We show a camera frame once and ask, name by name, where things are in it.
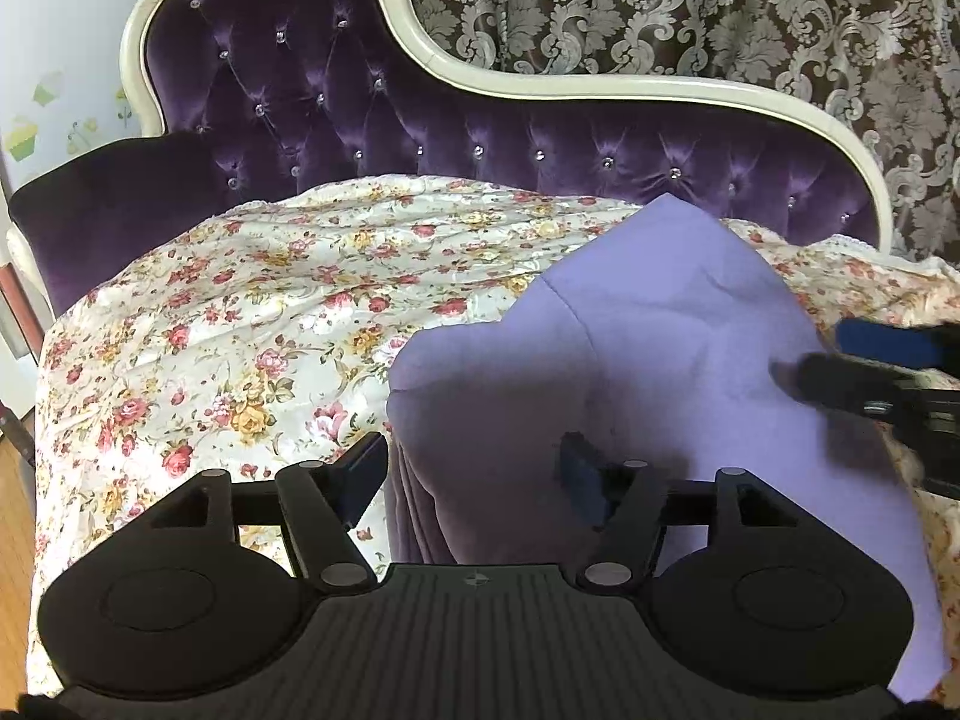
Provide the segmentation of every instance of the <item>headboard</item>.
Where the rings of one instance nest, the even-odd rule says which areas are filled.
[[[140,0],[121,69],[137,154],[106,146],[96,169],[93,152],[11,199],[57,313],[211,213],[386,172],[637,203],[670,191],[797,244],[890,247],[880,169],[824,111],[730,81],[482,70],[440,50],[410,0]],[[124,244],[94,230],[78,269],[100,207]]]

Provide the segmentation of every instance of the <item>brown damask curtain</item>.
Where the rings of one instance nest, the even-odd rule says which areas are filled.
[[[721,77],[819,105],[881,165],[896,249],[960,262],[960,0],[413,2],[483,67]]]

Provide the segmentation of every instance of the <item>ribbed black surface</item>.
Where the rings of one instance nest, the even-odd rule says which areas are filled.
[[[186,701],[81,688],[61,701],[99,720],[872,720],[895,707],[881,688],[803,703],[719,688],[672,661],[628,601],[581,593],[555,566],[398,566],[376,591],[320,604],[246,682]]]

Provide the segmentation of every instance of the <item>floral bedsheet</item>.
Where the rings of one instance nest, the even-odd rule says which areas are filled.
[[[362,178],[232,209],[80,300],[40,361],[28,688],[59,689],[35,605],[74,560],[201,470],[269,479],[388,430],[386,374],[412,333],[498,319],[551,263],[636,211],[462,179]],[[851,314],[960,322],[960,274],[940,260],[909,264],[845,239],[798,248],[728,226],[824,331]],[[911,454],[890,445],[909,476]],[[958,655],[960,504],[927,493],[918,504]],[[382,574],[382,494],[352,537]],[[275,529],[246,528],[242,541],[285,562]],[[960,670],[941,698],[960,704]]]

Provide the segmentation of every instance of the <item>wooden floor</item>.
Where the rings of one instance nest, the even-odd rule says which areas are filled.
[[[19,457],[0,439],[0,709],[24,688],[34,524],[17,472]]]

